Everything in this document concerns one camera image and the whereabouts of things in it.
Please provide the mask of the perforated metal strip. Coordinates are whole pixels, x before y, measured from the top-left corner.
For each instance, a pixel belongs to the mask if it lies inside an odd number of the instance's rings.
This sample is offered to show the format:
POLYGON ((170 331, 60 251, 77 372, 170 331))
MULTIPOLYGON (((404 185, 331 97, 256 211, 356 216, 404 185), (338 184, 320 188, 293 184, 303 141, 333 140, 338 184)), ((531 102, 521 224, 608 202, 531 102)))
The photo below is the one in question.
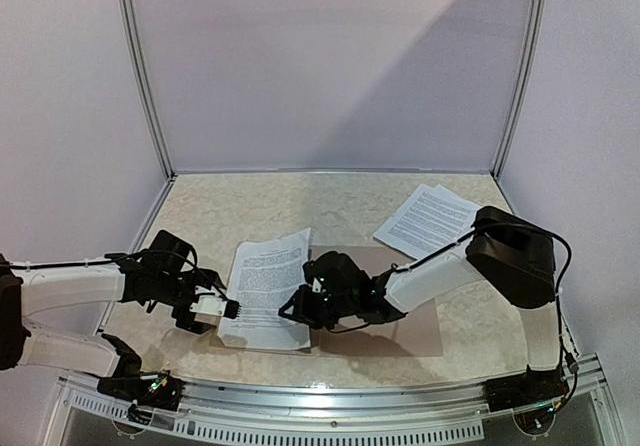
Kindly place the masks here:
POLYGON ((486 438, 481 419, 430 423, 425 419, 286 418, 189 408, 178 413, 142 410, 75 393, 62 445, 462 445, 486 438))

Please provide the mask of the stack of printed papers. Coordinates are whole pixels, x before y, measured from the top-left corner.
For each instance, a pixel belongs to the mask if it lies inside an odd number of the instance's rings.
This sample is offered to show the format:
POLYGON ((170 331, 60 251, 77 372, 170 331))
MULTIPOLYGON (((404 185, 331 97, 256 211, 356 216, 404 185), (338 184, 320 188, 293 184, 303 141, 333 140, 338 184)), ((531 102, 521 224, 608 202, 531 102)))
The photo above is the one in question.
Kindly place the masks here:
POLYGON ((479 209, 441 185, 420 185, 373 238, 409 258, 421 259, 468 232, 479 209))

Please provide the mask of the right aluminium frame post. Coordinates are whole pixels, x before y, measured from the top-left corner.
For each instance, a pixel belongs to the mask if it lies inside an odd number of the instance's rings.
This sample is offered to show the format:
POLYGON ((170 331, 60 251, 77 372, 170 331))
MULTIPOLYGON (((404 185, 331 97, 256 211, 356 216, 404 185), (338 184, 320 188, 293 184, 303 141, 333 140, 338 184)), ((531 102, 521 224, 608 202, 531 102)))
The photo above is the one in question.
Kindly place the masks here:
POLYGON ((500 178, 504 173, 519 116, 524 105, 526 90, 531 76, 536 47, 540 35, 544 6, 545 0, 530 0, 517 69, 516 83, 509 103, 502 136, 498 143, 491 168, 491 176, 496 183, 500 181, 500 178))

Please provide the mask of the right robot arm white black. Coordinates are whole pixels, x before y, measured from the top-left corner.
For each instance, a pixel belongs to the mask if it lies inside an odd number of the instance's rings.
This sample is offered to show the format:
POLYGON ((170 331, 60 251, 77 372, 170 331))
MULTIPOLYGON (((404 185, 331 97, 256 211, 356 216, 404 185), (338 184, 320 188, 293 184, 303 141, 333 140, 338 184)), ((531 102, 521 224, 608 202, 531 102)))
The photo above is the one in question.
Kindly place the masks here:
POLYGON ((349 317, 367 326, 387 324, 450 291, 486 281, 520 314, 529 371, 518 378, 516 388, 524 401, 537 402, 554 388, 554 369, 561 363, 554 251, 559 240, 555 233, 501 209, 483 207, 469 232, 377 276, 369 276, 337 251, 306 262, 303 284, 278 314, 327 331, 349 317))

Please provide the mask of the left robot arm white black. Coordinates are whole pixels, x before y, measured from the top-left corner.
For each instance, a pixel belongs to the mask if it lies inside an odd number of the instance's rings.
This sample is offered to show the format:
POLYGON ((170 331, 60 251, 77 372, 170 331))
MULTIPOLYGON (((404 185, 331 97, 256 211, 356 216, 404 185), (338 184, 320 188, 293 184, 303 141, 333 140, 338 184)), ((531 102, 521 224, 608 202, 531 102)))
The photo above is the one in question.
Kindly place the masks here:
POLYGON ((240 305, 220 276, 197 264, 191 244, 162 230, 150 247, 93 260, 30 264, 1 262, 1 368, 50 366, 109 378, 128 400, 148 392, 142 360, 111 335, 59 332, 34 321, 37 313, 89 303, 137 303, 148 312, 170 307, 179 329, 210 330, 198 316, 234 319, 240 305))

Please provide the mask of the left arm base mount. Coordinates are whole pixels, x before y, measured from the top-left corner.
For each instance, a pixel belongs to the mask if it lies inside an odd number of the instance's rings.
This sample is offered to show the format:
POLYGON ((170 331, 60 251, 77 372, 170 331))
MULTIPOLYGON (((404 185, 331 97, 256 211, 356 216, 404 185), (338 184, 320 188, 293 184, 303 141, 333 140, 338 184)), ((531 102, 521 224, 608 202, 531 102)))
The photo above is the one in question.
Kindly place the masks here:
POLYGON ((169 372, 116 370, 110 377, 98 380, 97 392, 139 406, 176 412, 185 382, 169 372))

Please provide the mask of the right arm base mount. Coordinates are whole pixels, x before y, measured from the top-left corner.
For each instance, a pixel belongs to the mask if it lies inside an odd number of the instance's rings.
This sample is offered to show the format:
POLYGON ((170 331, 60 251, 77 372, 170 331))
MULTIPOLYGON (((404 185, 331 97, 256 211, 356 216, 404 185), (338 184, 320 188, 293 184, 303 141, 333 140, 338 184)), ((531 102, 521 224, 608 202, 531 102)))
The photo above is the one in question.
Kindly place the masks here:
POLYGON ((570 398, 572 386, 561 367, 546 371, 527 368, 522 373, 485 381, 483 391, 491 412, 527 407, 551 414, 570 398))

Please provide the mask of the aluminium front rail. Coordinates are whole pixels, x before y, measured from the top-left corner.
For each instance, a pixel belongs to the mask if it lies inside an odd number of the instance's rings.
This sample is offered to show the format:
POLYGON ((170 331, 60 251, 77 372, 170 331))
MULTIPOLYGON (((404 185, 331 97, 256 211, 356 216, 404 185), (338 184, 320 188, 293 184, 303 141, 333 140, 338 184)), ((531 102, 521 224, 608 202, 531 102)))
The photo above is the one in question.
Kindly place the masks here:
POLYGON ((557 417, 570 417, 567 409, 547 414, 537 408, 519 408, 491 412, 484 398, 483 384, 487 381, 466 381, 439 385, 402 388, 320 388, 271 387, 219 383, 211 381, 185 382, 183 396, 176 412, 132 405, 97 392, 97 381, 82 375, 69 376, 52 414, 46 442, 59 444, 70 407, 65 404, 75 393, 95 395, 100 399, 115 400, 130 406, 129 415, 135 422, 148 420, 142 410, 161 410, 178 413, 189 408, 239 411, 250 415, 274 415, 286 418, 391 418, 404 420, 425 419, 430 423, 481 419, 487 421, 508 419, 509 426, 521 436, 536 439, 546 436, 557 417))

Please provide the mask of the left aluminium frame post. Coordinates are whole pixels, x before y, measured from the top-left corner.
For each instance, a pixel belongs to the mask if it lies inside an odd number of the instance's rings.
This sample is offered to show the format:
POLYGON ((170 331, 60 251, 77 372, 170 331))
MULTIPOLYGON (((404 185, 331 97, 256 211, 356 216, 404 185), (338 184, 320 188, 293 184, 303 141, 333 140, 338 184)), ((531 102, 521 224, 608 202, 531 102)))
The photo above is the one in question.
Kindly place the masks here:
POLYGON ((144 219, 142 226, 134 239, 132 250, 136 251, 143 245, 151 226, 168 197, 175 182, 176 172, 170 158, 166 135, 162 129, 160 116, 153 97, 147 61, 145 59, 144 48, 142 45, 142 36, 136 15, 135 0, 119 0, 119 7, 124 27, 125 41, 129 50, 131 66, 142 112, 163 178, 160 193, 154 200, 150 212, 144 219))

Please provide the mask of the translucent brown folder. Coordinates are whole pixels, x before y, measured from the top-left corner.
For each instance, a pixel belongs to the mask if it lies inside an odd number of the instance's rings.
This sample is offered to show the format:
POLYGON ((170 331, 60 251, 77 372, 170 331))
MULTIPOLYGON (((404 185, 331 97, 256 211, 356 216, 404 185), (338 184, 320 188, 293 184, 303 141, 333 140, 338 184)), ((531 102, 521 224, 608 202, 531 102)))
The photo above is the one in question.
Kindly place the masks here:
POLYGON ((305 279, 328 286, 317 294, 310 286, 296 295, 292 317, 309 328, 311 346, 323 357, 433 358, 444 354, 433 300, 403 313, 384 298, 392 269, 409 261, 382 246, 313 246, 305 279))

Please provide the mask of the aluminium frame post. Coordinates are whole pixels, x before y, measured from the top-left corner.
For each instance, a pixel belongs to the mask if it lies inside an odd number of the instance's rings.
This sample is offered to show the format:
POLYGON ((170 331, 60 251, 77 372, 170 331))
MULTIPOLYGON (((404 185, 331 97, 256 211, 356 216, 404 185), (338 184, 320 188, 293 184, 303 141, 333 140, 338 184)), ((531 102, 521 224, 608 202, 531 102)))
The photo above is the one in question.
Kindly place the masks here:
POLYGON ((540 35, 544 6, 545 0, 530 0, 517 69, 516 83, 509 103, 502 136, 498 143, 491 168, 491 176, 496 183, 500 181, 500 178, 504 173, 519 116, 524 105, 526 90, 531 76, 536 47, 540 35))
POLYGON ((125 41, 129 50, 131 66, 142 112, 163 178, 160 193, 154 200, 150 212, 144 219, 142 226, 134 239, 132 250, 136 251, 143 245, 151 226, 168 197, 175 182, 176 172, 170 158, 166 135, 162 129, 160 116, 153 97, 147 61, 145 59, 144 48, 142 45, 142 36, 136 15, 135 0, 119 0, 119 7, 124 27, 125 41))

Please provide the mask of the printed paper sheet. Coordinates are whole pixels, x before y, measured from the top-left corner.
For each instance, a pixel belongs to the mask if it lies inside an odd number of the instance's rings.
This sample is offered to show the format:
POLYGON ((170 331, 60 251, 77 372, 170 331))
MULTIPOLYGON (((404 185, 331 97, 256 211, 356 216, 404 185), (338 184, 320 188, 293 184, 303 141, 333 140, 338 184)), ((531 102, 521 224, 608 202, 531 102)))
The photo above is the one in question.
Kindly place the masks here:
POLYGON ((279 316, 279 309, 305 283, 309 228, 236 249, 228 296, 240 304, 238 317, 223 318, 218 337, 227 348, 297 351, 311 344, 309 328, 279 316))

